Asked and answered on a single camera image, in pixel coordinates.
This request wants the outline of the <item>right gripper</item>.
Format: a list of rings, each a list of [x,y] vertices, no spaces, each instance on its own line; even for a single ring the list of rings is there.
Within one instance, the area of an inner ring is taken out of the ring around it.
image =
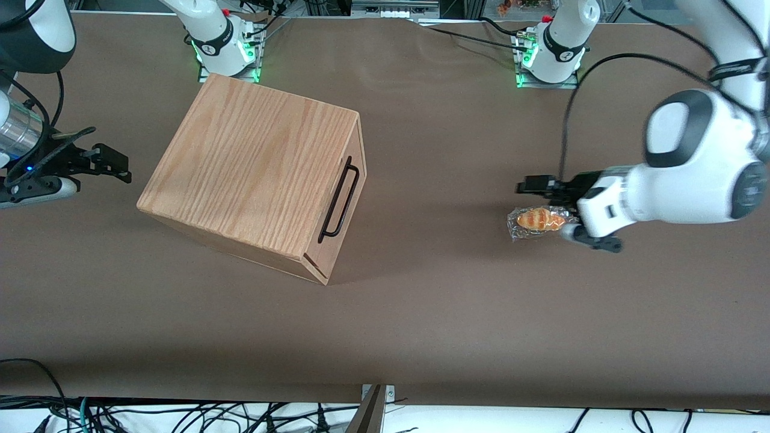
[[[94,145],[89,155],[72,141],[47,141],[10,162],[7,183],[19,184],[40,176],[78,175],[112,176],[123,183],[132,183],[126,155],[105,144]]]

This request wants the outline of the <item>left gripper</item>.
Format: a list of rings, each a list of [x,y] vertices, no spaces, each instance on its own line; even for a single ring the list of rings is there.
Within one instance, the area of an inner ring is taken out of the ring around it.
[[[525,176],[516,193],[540,195],[556,200],[559,207],[578,209],[588,234],[604,238],[640,221],[632,207],[640,173],[640,167],[609,167],[598,180],[597,173],[578,173],[569,181],[547,174]]]

